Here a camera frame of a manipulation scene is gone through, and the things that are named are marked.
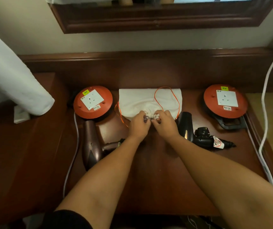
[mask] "wooden desk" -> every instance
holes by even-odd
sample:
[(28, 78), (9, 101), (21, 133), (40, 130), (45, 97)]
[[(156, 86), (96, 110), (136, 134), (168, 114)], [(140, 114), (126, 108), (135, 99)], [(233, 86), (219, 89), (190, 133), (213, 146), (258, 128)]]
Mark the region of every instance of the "wooden desk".
[[(112, 94), (114, 102), (117, 102), (118, 91), (113, 91)], [(199, 105), (201, 94), (202, 90), (182, 90), (182, 111), (192, 113), (194, 129), (208, 127), (211, 135), (234, 142), (237, 145), (236, 148), (221, 150), (217, 153), (265, 177), (247, 131), (229, 132), (222, 129), (216, 120), (202, 111)], [(127, 137), (128, 128), (115, 113), (98, 123), (97, 127), (104, 143)], [(68, 191), (84, 173), (85, 168), (82, 164), (81, 150), (79, 150), (69, 177)], [(144, 144), (140, 145), (135, 154), (116, 213), (219, 215), (218, 210), (195, 184), (180, 158), (157, 134), (153, 126)]]

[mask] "hair dryer handle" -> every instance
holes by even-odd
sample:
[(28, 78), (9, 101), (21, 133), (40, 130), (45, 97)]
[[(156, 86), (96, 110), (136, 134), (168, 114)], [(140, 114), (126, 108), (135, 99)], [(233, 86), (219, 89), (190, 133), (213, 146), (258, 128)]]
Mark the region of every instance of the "hair dryer handle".
[(179, 134), (185, 139), (193, 142), (194, 140), (194, 129), (192, 114), (189, 112), (181, 112), (178, 117), (178, 131)]

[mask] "white cable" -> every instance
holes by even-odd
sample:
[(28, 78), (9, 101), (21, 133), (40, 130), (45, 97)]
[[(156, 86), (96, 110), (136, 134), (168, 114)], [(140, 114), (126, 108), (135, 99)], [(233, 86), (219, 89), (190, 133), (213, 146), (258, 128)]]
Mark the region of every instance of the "white cable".
[(267, 117), (267, 111), (266, 111), (266, 105), (265, 105), (265, 94), (266, 94), (266, 90), (267, 90), (267, 85), (268, 85), (268, 80), (269, 80), (269, 76), (270, 76), (270, 73), (273, 69), (273, 62), (267, 72), (267, 75), (266, 75), (266, 78), (265, 78), (265, 82), (264, 82), (264, 87), (263, 87), (263, 92), (262, 92), (262, 98), (261, 98), (261, 101), (262, 101), (262, 108), (263, 108), (263, 113), (264, 113), (264, 122), (265, 122), (265, 130), (264, 130), (264, 136), (263, 136), (263, 139), (259, 145), (259, 149), (257, 151), (256, 149), (256, 146), (254, 144), (254, 141), (253, 141), (253, 138), (250, 134), (250, 130), (247, 126), (247, 131), (248, 131), (248, 134), (249, 134), (249, 137), (251, 139), (251, 142), (253, 144), (253, 147), (256, 151), (256, 154), (257, 156), (259, 157), (259, 160), (260, 160), (260, 163), (262, 164), (263, 168), (264, 168), (264, 172), (266, 173), (267, 175), (267, 178), (268, 178), (268, 181), (273, 185), (273, 177), (272, 177), (272, 174), (269, 170), (269, 167), (263, 157), (263, 146), (264, 146), (264, 143), (266, 141), (266, 138), (267, 138), (267, 133), (268, 133), (268, 117)]
[(188, 219), (188, 221), (190, 222), (190, 224), (191, 224), (195, 229), (198, 229), (198, 228), (197, 228), (197, 224), (195, 223), (194, 220), (190, 219), (189, 216), (187, 216), (187, 219)]
[(69, 170), (67, 171), (66, 177), (65, 177), (65, 181), (64, 181), (64, 185), (63, 185), (63, 193), (62, 193), (62, 197), (65, 198), (65, 188), (66, 188), (66, 183), (67, 183), (67, 179), (69, 178), (69, 174), (71, 172), (73, 163), (75, 161), (76, 155), (77, 155), (77, 151), (78, 151), (78, 144), (79, 144), (79, 132), (78, 132), (78, 126), (77, 126), (77, 121), (76, 121), (76, 114), (74, 112), (74, 122), (75, 122), (75, 127), (76, 127), (76, 133), (77, 133), (77, 144), (76, 144), (76, 150), (75, 150), (75, 154), (74, 157), (72, 159), (71, 165), (69, 167)]

